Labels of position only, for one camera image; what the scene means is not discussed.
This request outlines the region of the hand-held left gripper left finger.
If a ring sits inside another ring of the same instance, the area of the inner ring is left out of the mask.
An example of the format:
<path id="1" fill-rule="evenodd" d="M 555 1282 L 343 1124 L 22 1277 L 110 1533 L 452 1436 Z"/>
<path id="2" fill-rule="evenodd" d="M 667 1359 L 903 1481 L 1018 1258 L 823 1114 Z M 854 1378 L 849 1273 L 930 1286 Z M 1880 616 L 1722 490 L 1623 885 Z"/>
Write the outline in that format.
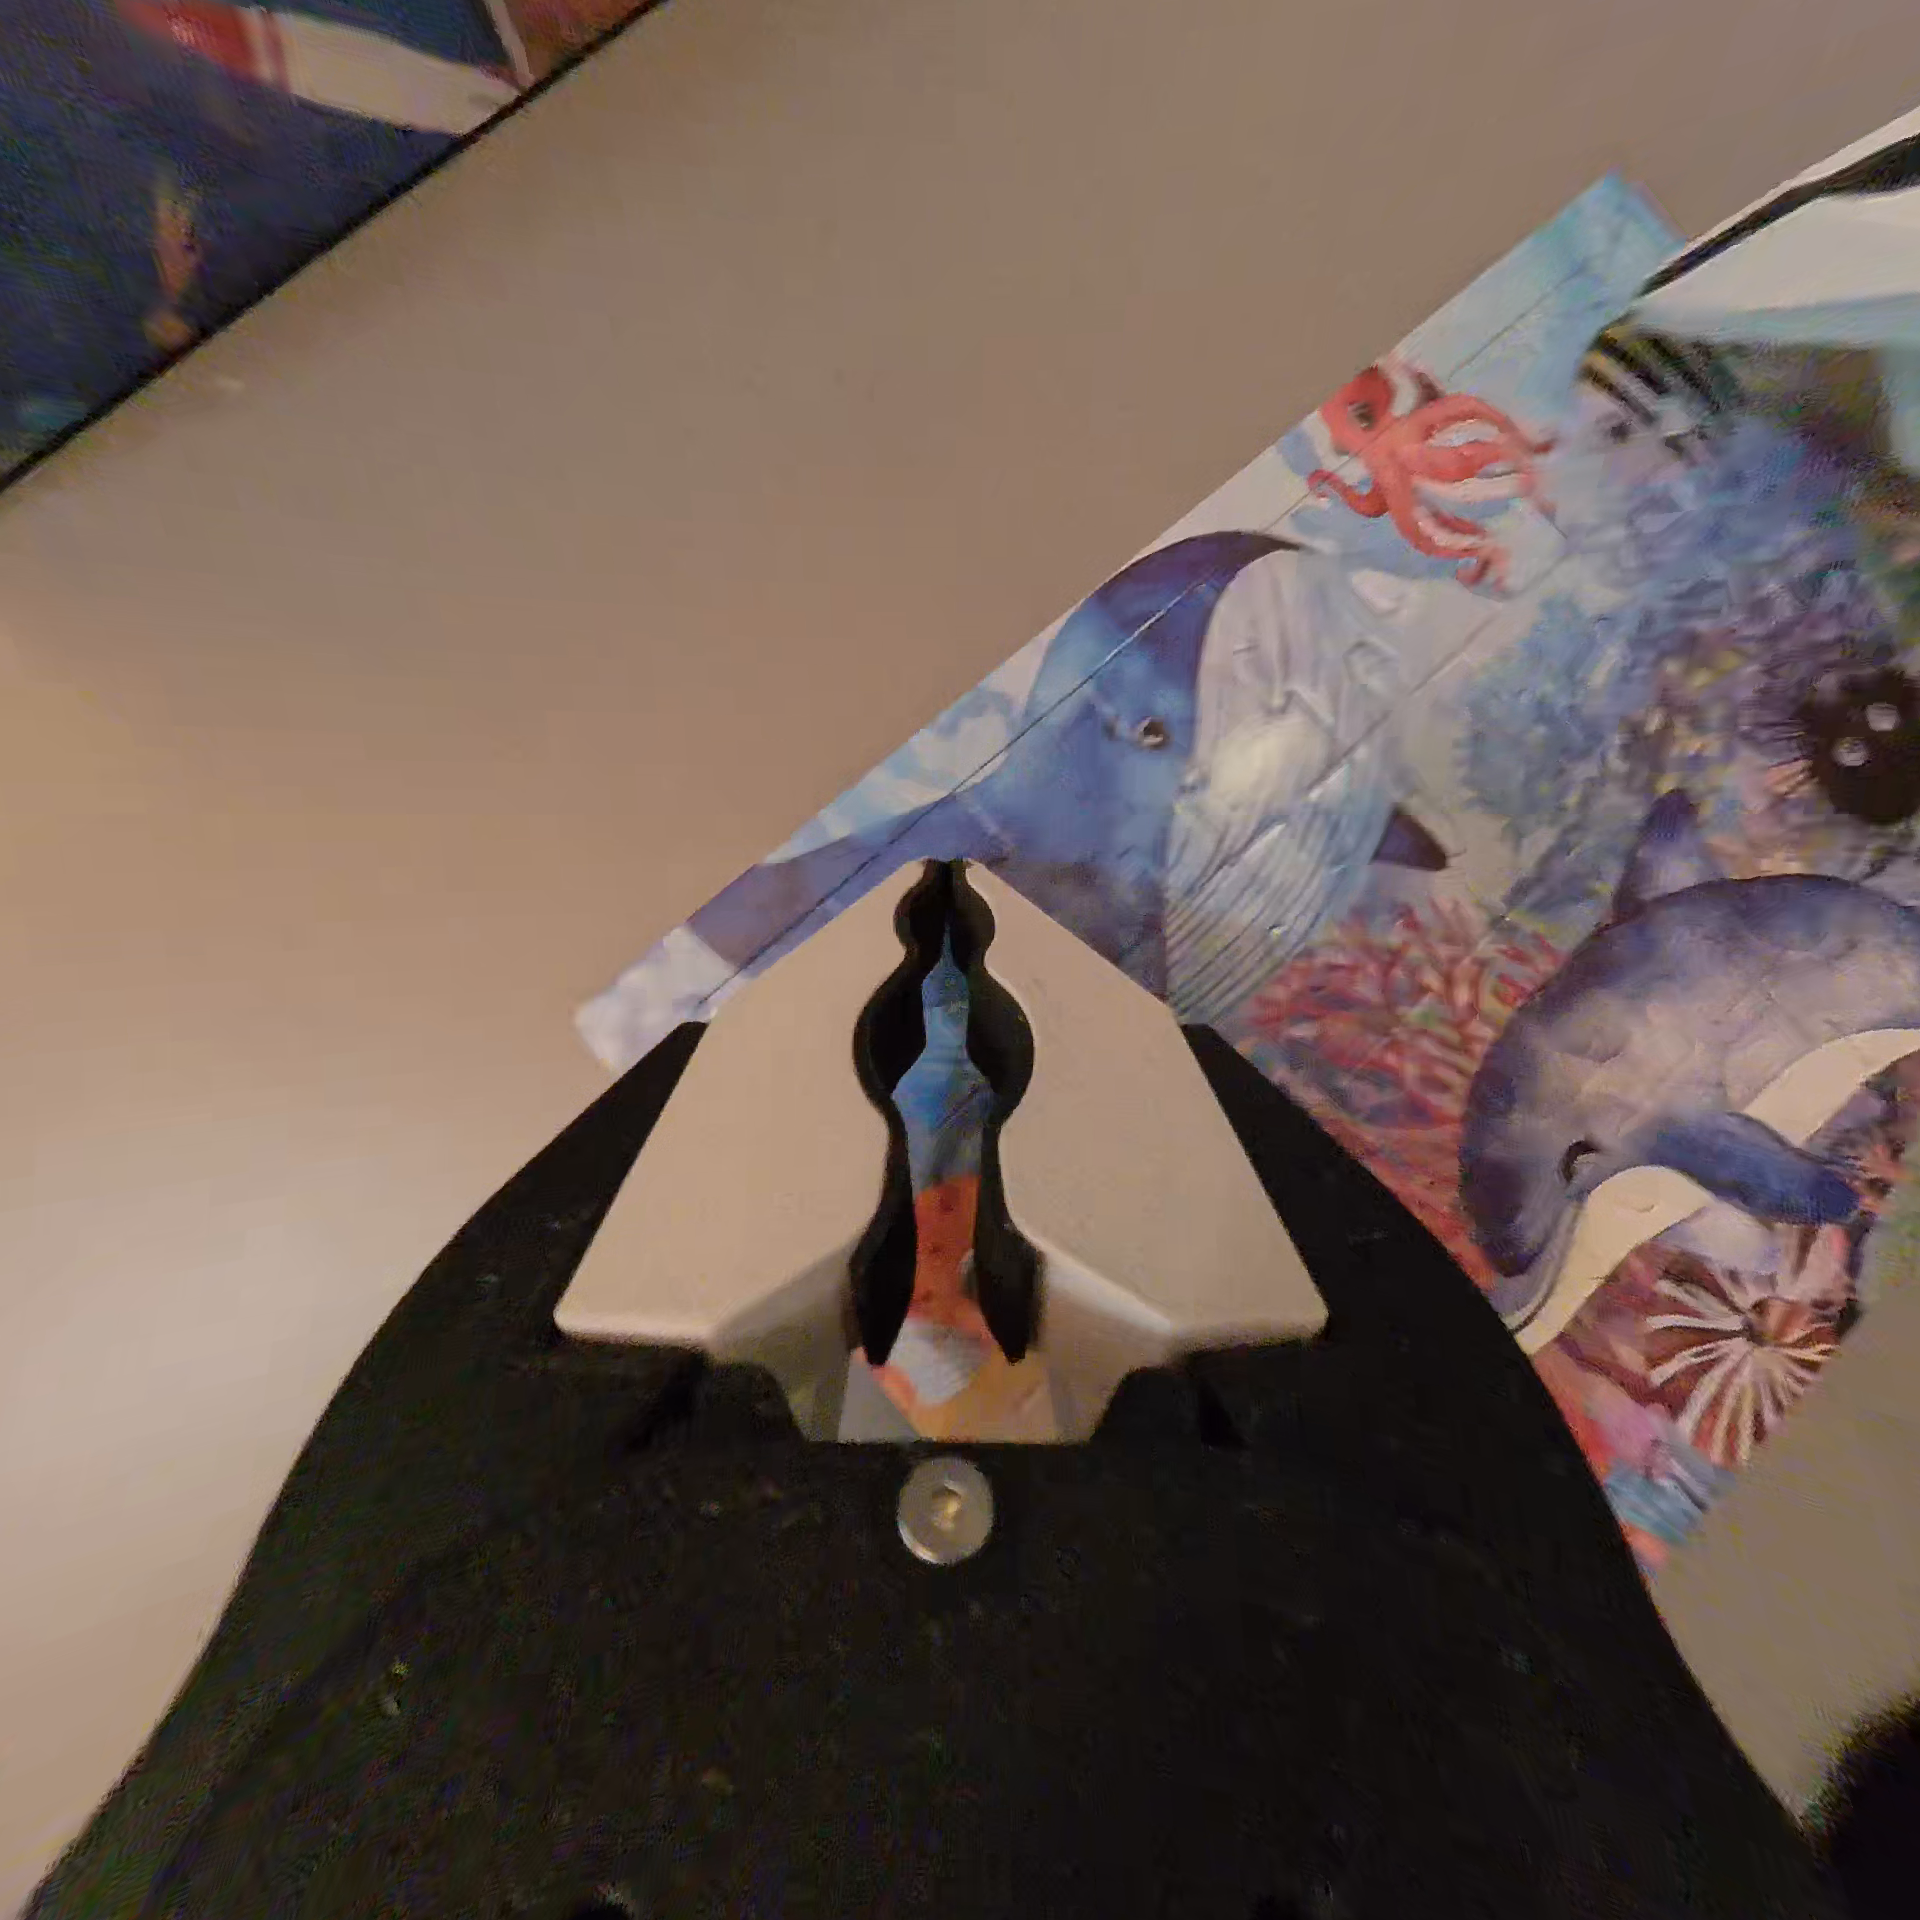
<path id="1" fill-rule="evenodd" d="M 951 908 L 954 869 L 912 864 L 696 1033 L 560 1295 L 564 1336 L 759 1366 L 795 1416 L 841 1416 L 854 1357 L 892 1350 L 914 1290 L 896 1093 Z"/>

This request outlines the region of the assembled sea jigsaw puzzle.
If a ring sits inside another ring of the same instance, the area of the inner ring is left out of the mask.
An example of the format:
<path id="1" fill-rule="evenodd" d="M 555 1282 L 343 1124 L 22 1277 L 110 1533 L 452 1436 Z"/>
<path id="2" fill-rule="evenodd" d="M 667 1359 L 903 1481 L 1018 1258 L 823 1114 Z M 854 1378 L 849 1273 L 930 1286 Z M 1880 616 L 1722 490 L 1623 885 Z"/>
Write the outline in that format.
<path id="1" fill-rule="evenodd" d="M 1608 180 L 586 1002 L 964 857 L 1363 1161 L 1644 1570 L 1915 1265 L 1915 350 L 1630 317 Z"/>

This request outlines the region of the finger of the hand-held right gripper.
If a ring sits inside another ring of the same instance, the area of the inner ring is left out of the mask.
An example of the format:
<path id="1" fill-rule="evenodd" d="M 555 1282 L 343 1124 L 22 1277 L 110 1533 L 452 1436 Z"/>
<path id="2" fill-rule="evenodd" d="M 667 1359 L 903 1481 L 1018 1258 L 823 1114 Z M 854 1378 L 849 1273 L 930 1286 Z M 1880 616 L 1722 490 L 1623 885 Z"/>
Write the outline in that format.
<path id="1" fill-rule="evenodd" d="M 1919 346 L 1919 186 L 1823 193 L 1676 260 L 1630 305 L 1706 345 Z"/>
<path id="2" fill-rule="evenodd" d="M 1753 233 L 1786 218 L 1817 201 L 1871 199 L 1902 193 L 1919 185 L 1919 110 L 1900 113 L 1883 128 L 1860 135 L 1854 144 L 1825 157 L 1768 193 L 1753 199 L 1738 214 L 1708 229 L 1679 252 L 1642 284 L 1644 295 L 1656 295 L 1673 281 L 1696 271 L 1718 256 L 1735 248 Z"/>

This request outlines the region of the illustrated puzzle box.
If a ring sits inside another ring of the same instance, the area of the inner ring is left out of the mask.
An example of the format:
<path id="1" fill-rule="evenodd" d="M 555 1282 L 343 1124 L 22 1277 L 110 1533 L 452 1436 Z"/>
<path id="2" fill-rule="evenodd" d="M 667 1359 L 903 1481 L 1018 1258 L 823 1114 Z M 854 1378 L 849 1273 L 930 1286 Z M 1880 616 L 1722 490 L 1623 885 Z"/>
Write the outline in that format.
<path id="1" fill-rule="evenodd" d="M 6 479 L 647 9 L 6 2 Z"/>

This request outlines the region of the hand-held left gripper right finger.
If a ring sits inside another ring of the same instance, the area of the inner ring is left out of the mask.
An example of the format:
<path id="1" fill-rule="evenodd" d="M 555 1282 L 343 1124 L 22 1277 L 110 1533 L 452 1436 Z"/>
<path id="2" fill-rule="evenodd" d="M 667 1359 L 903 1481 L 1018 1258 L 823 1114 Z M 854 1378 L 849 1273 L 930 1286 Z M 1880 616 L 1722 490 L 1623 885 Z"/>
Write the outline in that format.
<path id="1" fill-rule="evenodd" d="M 954 866 L 978 1129 L 974 1285 L 1057 1426 L 1195 1353 L 1307 1341 L 1329 1304 L 1180 1022 L 991 871 Z"/>

